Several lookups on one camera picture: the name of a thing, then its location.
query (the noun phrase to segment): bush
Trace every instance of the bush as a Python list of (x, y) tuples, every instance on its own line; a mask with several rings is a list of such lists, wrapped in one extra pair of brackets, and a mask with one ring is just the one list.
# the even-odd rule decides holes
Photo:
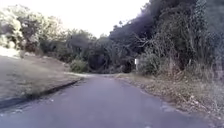
[(88, 71), (88, 64), (82, 60), (73, 60), (70, 64), (70, 69), (72, 72), (86, 72)]
[(159, 72), (161, 60), (153, 53), (144, 53), (140, 57), (139, 73), (142, 75), (156, 75)]
[(6, 46), (8, 44), (8, 39), (5, 35), (1, 35), (0, 36), (0, 45), (1, 46)]

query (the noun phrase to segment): asphalt road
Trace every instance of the asphalt road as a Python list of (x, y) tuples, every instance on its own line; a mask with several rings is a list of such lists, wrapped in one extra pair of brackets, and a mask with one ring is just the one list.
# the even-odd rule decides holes
[(208, 128), (197, 118), (112, 78), (92, 77), (22, 110), (0, 114), (0, 128)]

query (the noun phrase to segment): grassy slope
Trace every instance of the grassy slope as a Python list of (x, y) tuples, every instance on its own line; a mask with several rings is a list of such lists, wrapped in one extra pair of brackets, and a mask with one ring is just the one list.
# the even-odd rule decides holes
[(116, 77), (134, 83), (178, 109), (197, 113), (224, 127), (224, 87), (218, 83), (187, 77), (171, 79), (167, 76), (142, 77), (134, 74), (119, 74)]

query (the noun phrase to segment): curb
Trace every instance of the curb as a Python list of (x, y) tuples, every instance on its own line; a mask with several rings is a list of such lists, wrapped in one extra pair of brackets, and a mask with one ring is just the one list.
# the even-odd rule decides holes
[(72, 81), (72, 82), (69, 82), (67, 84), (60, 85), (58, 87), (55, 87), (55, 88), (52, 88), (52, 89), (49, 89), (49, 90), (46, 90), (46, 91), (43, 91), (43, 92), (40, 92), (40, 93), (27, 94), (27, 95), (24, 95), (24, 96), (21, 96), (21, 97), (18, 97), (18, 98), (12, 98), (12, 99), (8, 99), (8, 100), (0, 101), (0, 110), (4, 109), (4, 108), (10, 108), (10, 107), (13, 107), (13, 106), (18, 105), (18, 104), (27, 103), (29, 101), (39, 99), (43, 96), (53, 94), (57, 91), (66, 89), (66, 88), (76, 84), (80, 80)]

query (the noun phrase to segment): dry grass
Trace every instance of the dry grass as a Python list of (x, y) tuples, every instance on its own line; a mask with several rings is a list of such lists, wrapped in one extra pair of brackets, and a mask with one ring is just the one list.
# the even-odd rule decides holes
[(197, 113), (224, 127), (224, 87), (220, 83), (182, 77), (172, 79), (167, 76), (142, 77), (134, 74), (118, 74), (121, 78), (159, 96), (178, 109)]
[(0, 101), (20, 97), (78, 81), (68, 68), (52, 58), (26, 56), (15, 59), (0, 55)]

